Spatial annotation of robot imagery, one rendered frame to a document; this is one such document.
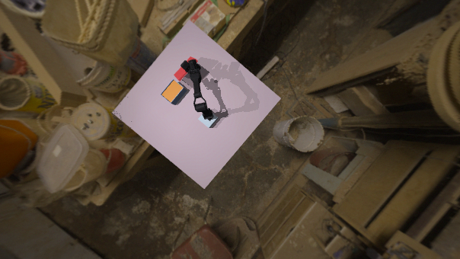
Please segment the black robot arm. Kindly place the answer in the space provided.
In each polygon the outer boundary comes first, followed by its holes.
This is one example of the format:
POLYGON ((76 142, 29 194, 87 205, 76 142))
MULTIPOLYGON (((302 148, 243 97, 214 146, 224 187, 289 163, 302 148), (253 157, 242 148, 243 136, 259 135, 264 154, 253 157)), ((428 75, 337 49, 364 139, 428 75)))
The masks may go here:
POLYGON ((200 69, 201 67, 196 64, 195 59, 191 59, 188 61, 190 65, 190 79, 193 81, 193 88, 194 88, 194 102, 193 105, 195 107, 196 112, 202 112, 204 120, 208 119, 209 121, 214 117, 212 115, 212 111, 207 108, 206 100, 202 97, 201 91, 200 91, 200 82, 201 82, 201 74, 200 74, 200 69), (202 98, 205 102, 200 103, 200 104, 195 104, 197 98, 202 98))

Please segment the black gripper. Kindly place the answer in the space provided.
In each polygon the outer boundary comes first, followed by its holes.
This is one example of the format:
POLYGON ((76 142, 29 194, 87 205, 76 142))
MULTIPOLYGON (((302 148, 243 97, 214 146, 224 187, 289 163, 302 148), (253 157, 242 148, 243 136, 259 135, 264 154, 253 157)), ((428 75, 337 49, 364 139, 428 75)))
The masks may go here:
POLYGON ((190 73, 190 65, 187 60, 184 60, 183 63, 180 65, 186 72, 190 73))

